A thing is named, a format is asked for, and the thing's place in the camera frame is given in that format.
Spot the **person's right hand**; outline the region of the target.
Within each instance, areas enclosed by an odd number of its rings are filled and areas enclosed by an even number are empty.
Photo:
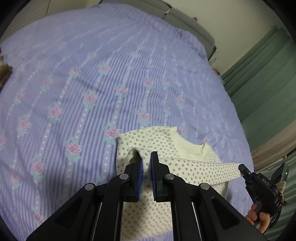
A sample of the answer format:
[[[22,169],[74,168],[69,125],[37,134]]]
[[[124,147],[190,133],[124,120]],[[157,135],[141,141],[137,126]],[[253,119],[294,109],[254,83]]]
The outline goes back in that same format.
[[[251,209],[248,211],[248,213],[245,216],[245,218],[253,226],[255,226],[255,223],[254,222],[257,219],[259,219],[262,222],[262,224],[259,227],[258,231],[260,233],[264,233],[268,229],[269,224],[270,224],[270,214],[269,213],[263,213],[263,212],[260,212],[260,213],[257,214],[255,212],[256,209],[257,209],[257,204],[252,204]]]

